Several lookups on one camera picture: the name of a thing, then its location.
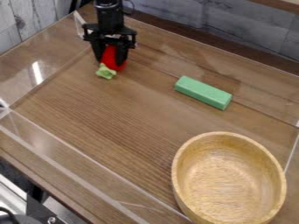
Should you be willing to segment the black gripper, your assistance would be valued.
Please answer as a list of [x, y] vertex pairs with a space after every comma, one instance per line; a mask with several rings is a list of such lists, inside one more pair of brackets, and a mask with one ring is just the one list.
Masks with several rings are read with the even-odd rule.
[[104, 31], [98, 29], [98, 24], [84, 24], [81, 28], [82, 39], [90, 42], [97, 61], [101, 61], [106, 44], [116, 44], [116, 65], [120, 67], [126, 60], [128, 49], [136, 48], [137, 32], [125, 26], [113, 31]]

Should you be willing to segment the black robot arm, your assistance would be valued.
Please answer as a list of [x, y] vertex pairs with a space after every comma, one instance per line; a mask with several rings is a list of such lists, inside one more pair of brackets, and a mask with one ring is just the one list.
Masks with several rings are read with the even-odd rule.
[[82, 39], [90, 44], [96, 60], [118, 71], [129, 50], [136, 48], [137, 32], [125, 26], [122, 0], [93, 0], [93, 7], [97, 22], [81, 26]]

